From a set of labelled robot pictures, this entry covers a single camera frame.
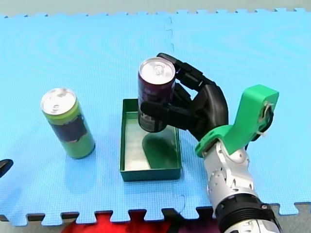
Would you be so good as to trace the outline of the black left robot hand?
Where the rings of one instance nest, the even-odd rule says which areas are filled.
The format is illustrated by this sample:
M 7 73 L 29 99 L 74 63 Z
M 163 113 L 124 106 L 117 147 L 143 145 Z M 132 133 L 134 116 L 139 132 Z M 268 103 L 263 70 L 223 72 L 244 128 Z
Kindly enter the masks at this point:
M 13 166 L 14 162 L 11 159 L 0 160 L 0 178 L 3 177 L 8 170 Z

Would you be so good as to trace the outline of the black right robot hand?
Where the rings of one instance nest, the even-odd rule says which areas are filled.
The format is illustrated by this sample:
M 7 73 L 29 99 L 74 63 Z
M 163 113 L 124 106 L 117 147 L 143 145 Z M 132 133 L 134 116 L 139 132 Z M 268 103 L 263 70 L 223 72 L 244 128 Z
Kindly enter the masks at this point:
M 201 71 L 171 55 L 157 57 L 172 62 L 180 81 L 169 104 L 144 101 L 143 113 L 165 124 L 188 130 L 198 141 L 209 131 L 228 124 L 228 106 L 221 88 Z

